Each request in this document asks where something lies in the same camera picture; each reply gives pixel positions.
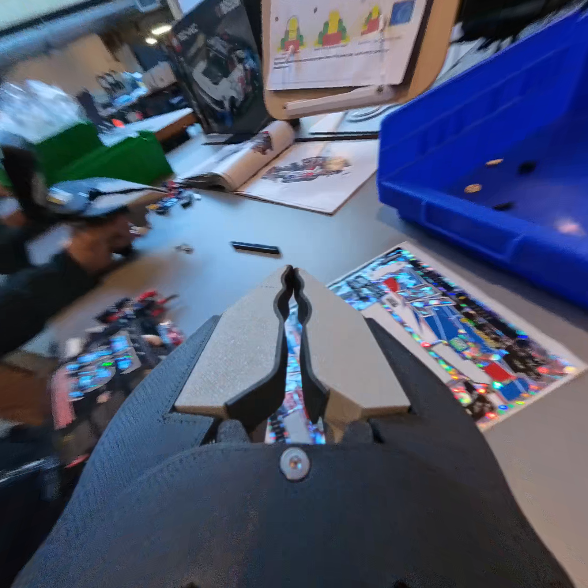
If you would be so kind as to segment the pile of small brick parts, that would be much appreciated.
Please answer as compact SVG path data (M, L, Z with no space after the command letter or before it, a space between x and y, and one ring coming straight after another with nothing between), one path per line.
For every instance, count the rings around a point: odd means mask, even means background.
M193 190L191 182L187 180L168 180L160 186L160 191L164 196L146 207L147 211L160 216L166 216L176 205L182 209L188 209L202 198L199 193Z

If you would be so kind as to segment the person's left hand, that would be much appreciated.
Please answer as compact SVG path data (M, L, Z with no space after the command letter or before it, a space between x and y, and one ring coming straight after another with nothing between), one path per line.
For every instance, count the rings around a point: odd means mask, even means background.
M127 213L118 213L73 228L65 252L88 275L108 271L114 257L132 248L139 236Z

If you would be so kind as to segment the black toy set box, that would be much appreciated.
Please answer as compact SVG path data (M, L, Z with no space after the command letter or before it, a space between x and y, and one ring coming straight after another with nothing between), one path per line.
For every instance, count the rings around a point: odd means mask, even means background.
M207 134L253 136L270 120L263 99L260 1L188 1L169 50Z

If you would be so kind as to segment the long black beam brick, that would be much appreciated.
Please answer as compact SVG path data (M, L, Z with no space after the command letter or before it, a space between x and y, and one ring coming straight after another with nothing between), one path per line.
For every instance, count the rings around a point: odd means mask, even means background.
M281 255L281 251L277 246L237 241L231 241L231 246L236 251L246 252L248 254L268 254L272 256Z

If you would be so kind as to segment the open instruction booklet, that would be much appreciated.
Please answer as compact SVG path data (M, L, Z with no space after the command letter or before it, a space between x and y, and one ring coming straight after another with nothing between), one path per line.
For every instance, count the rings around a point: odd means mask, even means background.
M376 173L378 154L377 139L297 142L289 123L275 121L193 165L178 182L333 215Z

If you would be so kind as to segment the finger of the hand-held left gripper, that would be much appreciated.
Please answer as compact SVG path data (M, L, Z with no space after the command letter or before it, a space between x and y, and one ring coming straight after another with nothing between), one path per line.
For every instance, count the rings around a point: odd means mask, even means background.
M73 198L95 200L99 196L159 192L158 187L114 178L86 178L58 182L48 188L48 199L69 201Z
M130 195L102 195L94 200L84 195L50 195L49 211L56 217L105 217L133 201Z

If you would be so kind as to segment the blue plastic bin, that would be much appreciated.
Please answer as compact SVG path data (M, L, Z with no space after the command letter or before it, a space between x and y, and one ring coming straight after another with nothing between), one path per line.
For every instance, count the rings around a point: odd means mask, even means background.
M587 309L587 1L400 107L379 137L380 202Z

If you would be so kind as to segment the wooden document stand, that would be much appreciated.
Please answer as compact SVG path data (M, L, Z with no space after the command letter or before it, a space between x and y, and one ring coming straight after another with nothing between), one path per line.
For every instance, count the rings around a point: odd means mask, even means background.
M263 98L269 114L283 121L367 107L401 105L429 89L445 62L460 1L430 1L408 70L398 85L271 91L267 87L270 1L262 1Z

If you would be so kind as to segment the holographic sticker sheet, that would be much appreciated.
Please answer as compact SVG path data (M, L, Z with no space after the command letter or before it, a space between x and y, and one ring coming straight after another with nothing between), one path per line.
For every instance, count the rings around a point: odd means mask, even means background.
M418 358L484 434L587 371L561 343L408 241L326 287Z

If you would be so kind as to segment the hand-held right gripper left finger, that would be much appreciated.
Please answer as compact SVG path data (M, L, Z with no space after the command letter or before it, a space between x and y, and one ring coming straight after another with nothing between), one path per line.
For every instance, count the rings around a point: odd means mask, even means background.
M175 401L179 413L237 420L254 431L285 396L295 271L284 266L221 315Z

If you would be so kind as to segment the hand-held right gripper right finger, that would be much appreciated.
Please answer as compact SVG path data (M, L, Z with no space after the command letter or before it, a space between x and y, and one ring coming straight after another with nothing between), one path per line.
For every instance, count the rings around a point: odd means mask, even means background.
M295 269L300 375L307 415L339 442L348 426L408 412L410 401L363 315Z

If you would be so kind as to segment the brick-built toy car model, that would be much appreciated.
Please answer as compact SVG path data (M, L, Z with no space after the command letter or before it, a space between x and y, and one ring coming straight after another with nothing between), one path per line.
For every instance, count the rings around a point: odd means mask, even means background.
M83 336L66 342L48 386L56 450L66 469L87 462L127 397L185 340L167 317L177 298L156 290L122 298Z

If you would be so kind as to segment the grey desk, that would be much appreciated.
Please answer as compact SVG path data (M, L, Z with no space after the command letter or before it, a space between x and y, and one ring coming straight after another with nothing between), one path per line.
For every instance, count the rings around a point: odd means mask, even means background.
M587 312L441 242L378 200L368 180L333 216L218 192L152 217L136 260L107 276L25 345L47 355L78 336L117 299L155 289L178 294L171 316L184 334L223 312L285 263L322 283L411 241L442 266L561 342L587 363ZM231 241L277 246L280 256L234 250ZM185 244L193 254L175 250ZM486 433L525 516L577 587L587 587L587 372Z

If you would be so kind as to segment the green plastic bin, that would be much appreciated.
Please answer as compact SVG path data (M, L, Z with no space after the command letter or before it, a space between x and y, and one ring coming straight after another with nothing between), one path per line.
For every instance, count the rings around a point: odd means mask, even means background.
M147 131L107 146L91 122L79 122L35 143L35 149L49 185L88 178L153 185L173 174L163 147Z

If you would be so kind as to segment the person's left forearm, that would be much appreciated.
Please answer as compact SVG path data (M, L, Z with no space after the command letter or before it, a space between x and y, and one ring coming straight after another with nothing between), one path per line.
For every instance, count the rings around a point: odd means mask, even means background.
M51 318L90 292L100 275L63 251L7 278L1 285L1 357L37 336Z

